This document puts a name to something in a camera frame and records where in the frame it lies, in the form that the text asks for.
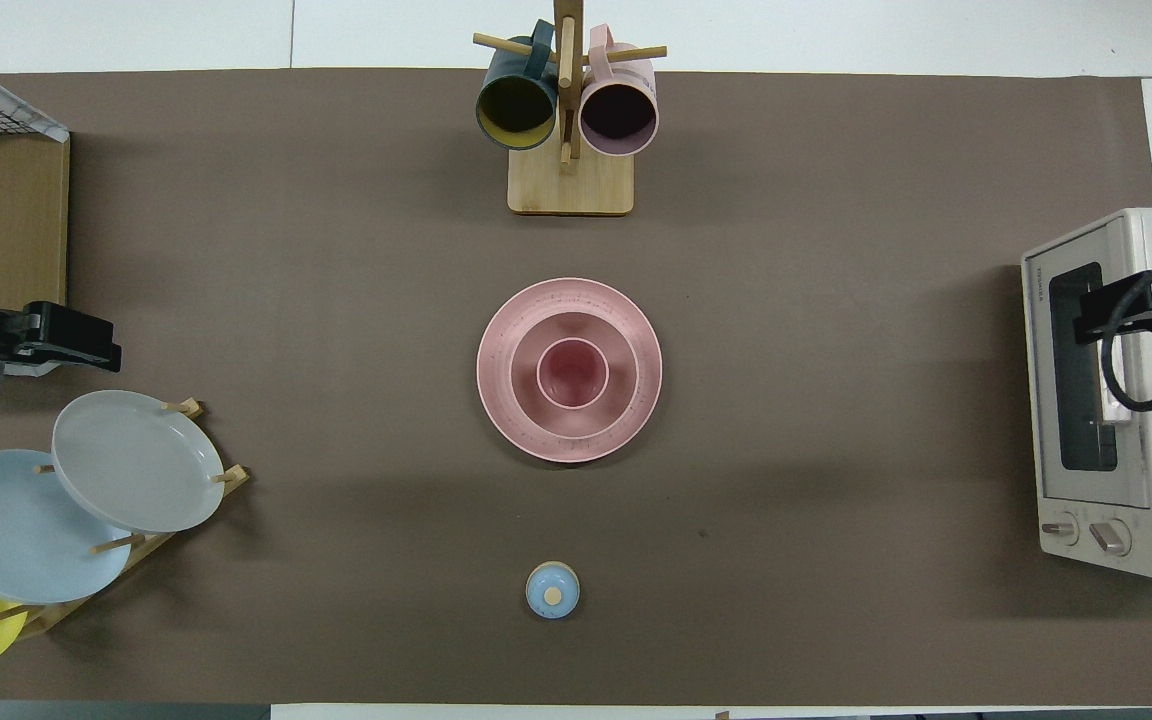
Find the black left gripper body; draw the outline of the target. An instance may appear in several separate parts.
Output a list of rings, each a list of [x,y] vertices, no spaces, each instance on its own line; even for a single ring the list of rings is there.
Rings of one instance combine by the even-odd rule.
[[[101,366],[114,325],[52,302],[0,309],[0,366]]]

